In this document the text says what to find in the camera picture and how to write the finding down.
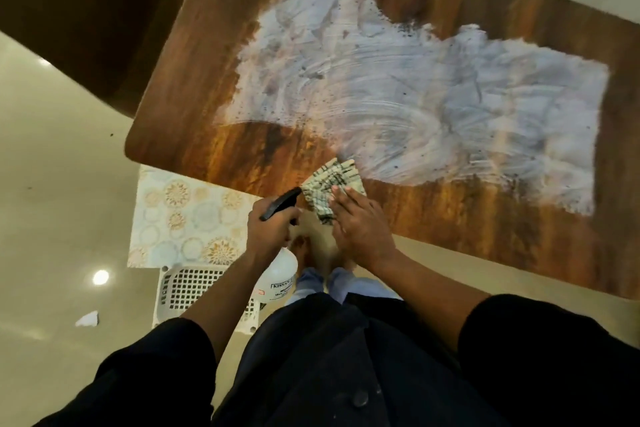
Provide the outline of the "person's blue jeans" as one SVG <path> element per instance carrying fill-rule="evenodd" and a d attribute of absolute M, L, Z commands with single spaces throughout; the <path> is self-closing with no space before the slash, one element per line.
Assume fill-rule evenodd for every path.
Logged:
<path fill-rule="evenodd" d="M 348 294 L 402 300 L 398 294 L 379 280 L 357 277 L 352 271 L 343 267 L 333 269 L 327 279 L 324 279 L 316 268 L 305 268 L 296 278 L 294 292 L 285 302 L 285 306 L 313 294 L 325 293 L 325 290 L 333 300 L 340 304 L 345 301 Z"/>

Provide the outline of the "checked cleaning cloth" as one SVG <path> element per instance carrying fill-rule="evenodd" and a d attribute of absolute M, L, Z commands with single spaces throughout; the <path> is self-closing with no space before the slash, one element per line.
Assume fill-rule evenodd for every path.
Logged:
<path fill-rule="evenodd" d="M 317 169 L 300 188 L 310 210 L 322 225 L 332 225 L 334 214 L 329 205 L 332 188 L 353 188 L 366 196 L 360 173 L 353 159 L 339 162 L 334 158 Z"/>

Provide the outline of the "dark brown wooden chair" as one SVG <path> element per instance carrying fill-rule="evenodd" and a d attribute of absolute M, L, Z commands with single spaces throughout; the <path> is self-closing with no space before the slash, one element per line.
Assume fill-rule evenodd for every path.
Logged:
<path fill-rule="evenodd" d="M 133 118 L 184 0 L 0 0 L 0 32 Z"/>

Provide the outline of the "white plastic lattice basket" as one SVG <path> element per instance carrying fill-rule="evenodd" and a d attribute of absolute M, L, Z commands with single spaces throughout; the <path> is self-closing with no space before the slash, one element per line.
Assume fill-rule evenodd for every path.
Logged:
<path fill-rule="evenodd" d="M 178 318 L 212 284 L 222 277 L 229 265 L 191 264 L 162 267 L 157 283 L 152 328 L 168 319 Z"/>

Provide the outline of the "white spray bottle black trigger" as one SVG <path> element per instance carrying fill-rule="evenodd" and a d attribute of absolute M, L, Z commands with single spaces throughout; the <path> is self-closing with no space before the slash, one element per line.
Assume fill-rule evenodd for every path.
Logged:
<path fill-rule="evenodd" d="M 296 207 L 301 193 L 301 188 L 295 187 L 277 197 L 260 216 L 260 220 L 263 222 L 270 220 L 275 214 Z M 288 246 L 284 246 L 255 284 L 251 295 L 252 300 L 266 304 L 283 298 L 293 286 L 297 270 L 296 256 Z"/>

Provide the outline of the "person's right foot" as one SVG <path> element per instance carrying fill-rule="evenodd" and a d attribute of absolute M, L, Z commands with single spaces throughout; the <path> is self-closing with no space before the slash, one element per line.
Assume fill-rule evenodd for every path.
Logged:
<path fill-rule="evenodd" d="M 329 270 L 328 273 L 330 275 L 339 270 L 353 273 L 357 267 L 358 265 L 349 257 L 346 257 L 341 252 L 335 252 L 330 255 L 329 262 L 328 262 L 328 270 Z"/>

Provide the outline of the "person's right hand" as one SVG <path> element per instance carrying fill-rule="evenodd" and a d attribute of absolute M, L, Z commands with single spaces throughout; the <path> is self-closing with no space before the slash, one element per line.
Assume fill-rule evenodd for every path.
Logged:
<path fill-rule="evenodd" d="M 396 243 L 377 201 L 371 199 L 371 220 L 354 228 L 333 226 L 339 250 L 373 275 L 381 277 L 397 256 Z"/>

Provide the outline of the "person's left forearm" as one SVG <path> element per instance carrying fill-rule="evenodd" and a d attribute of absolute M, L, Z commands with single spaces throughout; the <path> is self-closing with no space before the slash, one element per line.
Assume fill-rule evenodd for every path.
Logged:
<path fill-rule="evenodd" d="M 198 325 L 208 337 L 217 362 L 244 314 L 253 288 L 271 259 L 244 252 L 180 317 Z"/>

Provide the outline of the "floral patterned floor mat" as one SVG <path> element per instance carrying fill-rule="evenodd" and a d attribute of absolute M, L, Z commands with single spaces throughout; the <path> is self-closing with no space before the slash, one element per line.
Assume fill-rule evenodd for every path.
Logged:
<path fill-rule="evenodd" d="M 127 266 L 228 266 L 246 248 L 258 196 L 141 165 Z"/>

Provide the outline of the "person's left foot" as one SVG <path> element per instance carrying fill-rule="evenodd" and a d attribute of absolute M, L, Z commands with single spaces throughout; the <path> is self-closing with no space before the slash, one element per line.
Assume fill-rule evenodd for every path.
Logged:
<path fill-rule="evenodd" d="M 300 277 L 305 270 L 316 268 L 311 239 L 308 236 L 298 236 L 289 245 L 289 250 L 296 257 L 298 267 L 296 277 Z"/>

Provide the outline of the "person's black garment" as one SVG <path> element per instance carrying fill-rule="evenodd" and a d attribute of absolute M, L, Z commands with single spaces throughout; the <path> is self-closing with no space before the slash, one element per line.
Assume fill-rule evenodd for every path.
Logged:
<path fill-rule="evenodd" d="M 640 350 L 586 316 L 492 296 L 457 357 L 404 302 L 313 294 L 265 320 L 217 410 L 211 342 L 174 318 L 35 427 L 640 427 Z"/>

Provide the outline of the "white foam smear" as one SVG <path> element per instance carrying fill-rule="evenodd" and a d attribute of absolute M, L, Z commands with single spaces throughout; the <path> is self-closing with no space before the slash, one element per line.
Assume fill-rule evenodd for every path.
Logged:
<path fill-rule="evenodd" d="M 585 216 L 606 64 L 464 25 L 391 22 L 374 0 L 274 0 L 237 55 L 219 124 L 274 123 L 326 140 L 362 178 L 478 178 Z"/>

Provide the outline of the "person's right forearm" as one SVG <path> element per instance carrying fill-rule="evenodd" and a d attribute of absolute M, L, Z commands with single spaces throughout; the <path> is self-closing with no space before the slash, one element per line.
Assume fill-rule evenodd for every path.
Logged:
<path fill-rule="evenodd" d="M 489 293 L 462 284 L 414 261 L 397 248 L 378 255 L 367 269 L 418 314 L 437 337 L 458 352 L 468 316 Z"/>

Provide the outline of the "person's foot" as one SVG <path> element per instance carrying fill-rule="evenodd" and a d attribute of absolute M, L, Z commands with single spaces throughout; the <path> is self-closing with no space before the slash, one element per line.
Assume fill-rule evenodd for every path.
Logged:
<path fill-rule="evenodd" d="M 298 267 L 296 277 L 300 277 L 305 270 L 316 268 L 311 239 L 308 236 L 298 236 L 289 245 L 289 250 L 296 257 Z"/>
<path fill-rule="evenodd" d="M 329 270 L 328 273 L 330 275 L 339 270 L 353 273 L 357 267 L 358 265 L 349 257 L 346 257 L 341 252 L 335 252 L 330 255 L 329 262 L 328 262 L 328 270 Z"/>

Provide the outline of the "person's left hand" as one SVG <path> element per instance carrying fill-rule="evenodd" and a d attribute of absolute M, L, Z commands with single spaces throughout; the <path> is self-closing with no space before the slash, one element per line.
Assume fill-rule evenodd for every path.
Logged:
<path fill-rule="evenodd" d="M 267 221 L 261 221 L 260 216 L 275 200 L 274 197 L 264 197 L 253 204 L 248 216 L 246 255 L 249 261 L 261 272 L 268 268 L 281 248 L 290 241 L 290 226 L 283 227 L 276 221 L 276 214 Z"/>

